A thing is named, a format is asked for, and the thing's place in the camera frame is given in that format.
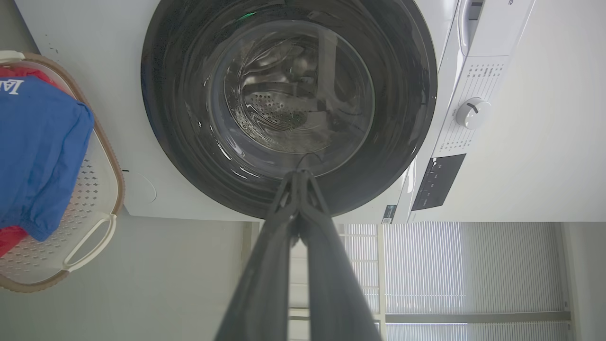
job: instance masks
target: label sticker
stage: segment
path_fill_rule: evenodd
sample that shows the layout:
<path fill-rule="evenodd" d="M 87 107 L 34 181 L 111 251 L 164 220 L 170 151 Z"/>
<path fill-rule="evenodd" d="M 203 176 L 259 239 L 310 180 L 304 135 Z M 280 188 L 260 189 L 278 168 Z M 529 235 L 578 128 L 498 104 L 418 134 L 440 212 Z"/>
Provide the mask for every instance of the label sticker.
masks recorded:
<path fill-rule="evenodd" d="M 381 224 L 391 224 L 393 222 L 393 217 L 396 215 L 397 205 L 387 205 L 385 208 L 385 214 L 383 215 L 383 220 Z"/>

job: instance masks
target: laundry basket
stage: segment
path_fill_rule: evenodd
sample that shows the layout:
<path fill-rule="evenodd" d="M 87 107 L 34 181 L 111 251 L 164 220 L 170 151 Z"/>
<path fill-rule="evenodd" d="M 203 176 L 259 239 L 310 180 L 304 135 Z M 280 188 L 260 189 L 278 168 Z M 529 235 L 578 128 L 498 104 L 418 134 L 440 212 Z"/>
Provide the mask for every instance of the laundry basket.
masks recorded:
<path fill-rule="evenodd" d="M 63 91 L 90 107 L 74 79 L 48 58 L 32 53 L 0 51 L 0 64 L 40 70 Z M 28 236 L 0 258 L 0 287 L 17 292 L 49 288 L 71 271 L 90 262 L 107 246 L 116 229 L 116 214 L 122 207 L 124 179 L 96 118 L 80 170 L 59 228 L 42 243 Z M 82 258 L 73 259 L 95 230 L 107 225 L 101 241 Z"/>

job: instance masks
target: door glass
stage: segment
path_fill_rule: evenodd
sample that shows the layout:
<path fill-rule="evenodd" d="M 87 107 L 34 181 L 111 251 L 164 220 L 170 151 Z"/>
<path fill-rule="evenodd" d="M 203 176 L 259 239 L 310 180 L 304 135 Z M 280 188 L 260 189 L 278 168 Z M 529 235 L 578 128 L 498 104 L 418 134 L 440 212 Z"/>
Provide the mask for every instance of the door glass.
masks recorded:
<path fill-rule="evenodd" d="M 338 34 L 282 20 L 226 44 L 207 105 L 228 154 L 268 177 L 299 167 L 319 176 L 364 142 L 375 92 L 364 61 Z"/>

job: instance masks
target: control panel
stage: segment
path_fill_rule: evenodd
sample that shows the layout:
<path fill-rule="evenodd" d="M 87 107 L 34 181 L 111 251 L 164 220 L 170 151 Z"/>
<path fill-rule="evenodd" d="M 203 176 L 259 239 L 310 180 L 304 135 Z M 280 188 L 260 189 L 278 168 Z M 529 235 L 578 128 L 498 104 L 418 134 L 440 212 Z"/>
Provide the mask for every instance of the control panel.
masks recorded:
<path fill-rule="evenodd" d="M 501 88 L 511 53 L 524 32 L 533 6 L 534 0 L 459 1 L 449 37 L 449 42 L 456 39 L 460 48 L 456 57 L 458 80 L 448 109 L 443 109 L 446 118 L 434 140 L 433 151 L 424 154 L 431 157 L 422 180 L 418 177 L 426 160 L 419 158 L 423 150 L 418 155 L 423 164 L 411 165 L 408 172 L 409 186 L 403 195 L 410 203 L 408 223 L 439 219 L 441 206 L 448 203 L 448 193 L 465 157 L 479 142 L 476 141 L 478 129 L 490 121 L 491 100 Z"/>
<path fill-rule="evenodd" d="M 493 94 L 497 93 L 501 79 L 504 78 L 508 59 L 507 56 L 467 58 L 433 152 L 434 157 L 464 154 L 469 150 L 479 126 L 465 127 L 458 123 L 458 112 L 473 110 L 468 106 L 468 101 L 473 99 L 476 99 L 477 103 L 490 104 Z"/>
<path fill-rule="evenodd" d="M 465 155 L 476 143 L 476 131 L 490 117 L 490 100 L 504 79 L 508 60 L 508 56 L 469 56 L 465 60 L 411 211 L 444 204 Z"/>
<path fill-rule="evenodd" d="M 442 206 L 464 159 L 465 154 L 432 158 L 411 211 Z"/>

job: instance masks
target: white lettering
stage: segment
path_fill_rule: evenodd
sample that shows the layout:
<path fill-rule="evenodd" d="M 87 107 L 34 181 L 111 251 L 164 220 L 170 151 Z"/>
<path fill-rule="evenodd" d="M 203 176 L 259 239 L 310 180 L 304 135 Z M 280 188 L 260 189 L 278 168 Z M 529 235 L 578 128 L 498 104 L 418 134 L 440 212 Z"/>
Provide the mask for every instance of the white lettering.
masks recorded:
<path fill-rule="evenodd" d="M 10 91 L 8 93 L 9 95 L 19 95 L 17 90 L 23 82 L 23 79 L 7 79 L 5 81 L 0 81 L 0 90 Z"/>

